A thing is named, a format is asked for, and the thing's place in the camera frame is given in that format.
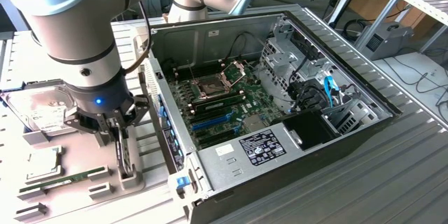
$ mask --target warning label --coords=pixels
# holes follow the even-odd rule
[[[240,144],[255,166],[287,154],[271,130],[241,139]]]

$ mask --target gray equipment box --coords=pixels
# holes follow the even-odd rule
[[[173,199],[191,223],[209,223],[341,159],[401,114],[289,12],[159,25],[151,34],[155,58],[145,62],[145,82],[160,117],[153,123],[161,129]],[[197,102],[205,86],[199,73],[215,73],[229,61],[239,66],[231,77],[245,74],[233,88],[245,89],[232,94],[215,80],[223,100]],[[333,104],[293,112],[292,83],[324,87],[329,79]],[[199,88],[184,92],[185,86]],[[195,124],[195,113],[216,107],[231,112]],[[203,144],[197,128],[217,122],[203,130],[207,139],[227,138]]]
[[[400,48],[408,44],[412,36],[413,30],[409,26],[403,26],[397,22],[381,23],[360,52],[369,60],[392,57],[399,53]]]

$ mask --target aluminum workbench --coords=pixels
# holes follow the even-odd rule
[[[248,14],[289,10],[308,25],[383,95],[404,111],[403,116],[347,158],[296,183],[272,193],[215,223],[443,223],[448,221],[448,133],[445,125],[431,115],[417,99],[365,60],[320,19],[297,5],[261,7]],[[224,16],[216,13],[212,17]],[[152,24],[161,18],[151,19]],[[123,64],[132,62],[131,28],[141,20],[113,23]],[[28,32],[16,33],[4,42],[5,53],[20,55],[32,43]],[[9,71],[19,71],[11,64]],[[128,86],[137,91],[136,79]],[[17,130],[12,115],[0,117],[0,159],[8,151],[12,132]],[[187,223],[183,210],[169,196],[168,171],[149,118],[137,127],[140,156],[147,188],[121,199],[95,205],[45,221],[48,223]]]

